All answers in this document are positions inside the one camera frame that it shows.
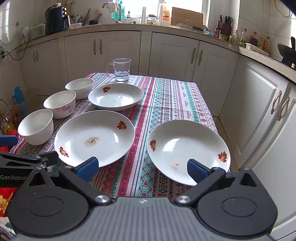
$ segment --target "white plate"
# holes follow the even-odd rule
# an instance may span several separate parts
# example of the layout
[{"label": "white plate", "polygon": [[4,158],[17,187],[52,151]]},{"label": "white plate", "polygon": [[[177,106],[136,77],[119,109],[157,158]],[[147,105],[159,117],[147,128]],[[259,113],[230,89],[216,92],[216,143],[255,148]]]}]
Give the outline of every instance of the white plate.
[{"label": "white plate", "polygon": [[76,167],[95,156],[99,167],[103,167],[123,157],[134,139],[133,124],[124,115],[96,110],[63,124],[55,137],[54,149],[67,165]]},{"label": "white plate", "polygon": [[113,83],[99,86],[89,93],[89,101],[103,110],[121,111],[133,107],[144,96],[135,85]]},{"label": "white plate", "polygon": [[147,148],[152,162],[164,175],[185,185],[196,185],[187,172],[191,158],[208,168],[221,167],[228,171],[230,167],[230,154],[223,139],[191,120],[161,123],[150,133]]}]

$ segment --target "water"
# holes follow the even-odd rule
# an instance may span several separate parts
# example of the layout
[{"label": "water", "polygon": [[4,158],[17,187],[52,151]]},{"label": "water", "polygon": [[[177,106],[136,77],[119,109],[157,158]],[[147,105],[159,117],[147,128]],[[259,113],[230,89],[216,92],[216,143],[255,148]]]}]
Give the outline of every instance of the water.
[{"label": "water", "polygon": [[119,71],[115,72],[115,79],[117,82],[126,82],[129,78],[129,71]]}]

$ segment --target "countertop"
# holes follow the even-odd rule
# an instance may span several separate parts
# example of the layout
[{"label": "countertop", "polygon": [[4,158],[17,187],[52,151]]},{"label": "countertop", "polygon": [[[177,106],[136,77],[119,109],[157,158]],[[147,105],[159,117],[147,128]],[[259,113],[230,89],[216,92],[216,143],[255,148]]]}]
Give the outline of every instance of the countertop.
[{"label": "countertop", "polygon": [[[257,62],[260,62],[296,84],[296,71],[270,57],[254,52],[252,50],[247,50],[245,48],[233,46],[225,41],[218,40],[214,37],[209,37],[203,34],[188,31],[185,29],[179,29],[175,27],[164,27],[164,26],[143,25],[143,24],[127,24],[127,23],[90,25],[90,26],[74,28],[74,29],[59,32],[56,34],[40,37],[36,40],[32,40],[31,42],[29,42],[28,47],[42,43],[42,42],[46,42],[49,40],[61,38],[61,37],[66,37],[66,36],[71,36],[76,34],[85,34],[85,33],[91,33],[91,32],[103,32],[103,31],[150,31],[150,32],[157,32],[157,33],[164,33],[164,34],[173,34],[173,35],[178,35],[178,36],[183,36],[183,37],[204,41],[207,43],[211,43],[211,44],[229,49],[231,51],[247,56]],[[18,47],[16,51],[20,51],[24,48],[25,48],[25,44]]]}]

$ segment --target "bowl with pink flowers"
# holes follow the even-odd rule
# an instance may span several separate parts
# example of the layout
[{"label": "bowl with pink flowers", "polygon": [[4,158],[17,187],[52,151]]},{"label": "bowl with pink flowers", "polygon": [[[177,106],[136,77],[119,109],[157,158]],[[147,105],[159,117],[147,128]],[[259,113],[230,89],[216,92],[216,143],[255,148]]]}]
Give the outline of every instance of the bowl with pink flowers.
[{"label": "bowl with pink flowers", "polygon": [[56,119],[66,118],[71,115],[75,109],[76,92],[66,90],[55,93],[48,97],[43,106],[53,112]]}]

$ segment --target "glass mug handle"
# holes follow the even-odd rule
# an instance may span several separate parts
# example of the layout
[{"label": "glass mug handle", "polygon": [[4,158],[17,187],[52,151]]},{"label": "glass mug handle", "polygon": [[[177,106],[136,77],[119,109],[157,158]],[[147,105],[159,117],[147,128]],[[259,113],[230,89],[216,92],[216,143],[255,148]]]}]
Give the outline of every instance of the glass mug handle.
[{"label": "glass mug handle", "polygon": [[108,73],[108,67],[109,67],[109,65],[113,66],[113,63],[109,63],[109,64],[107,65],[107,75],[108,75],[109,78],[113,79],[113,78],[115,77],[115,75],[114,75],[114,77],[111,77],[111,76],[109,75],[109,73]]}]

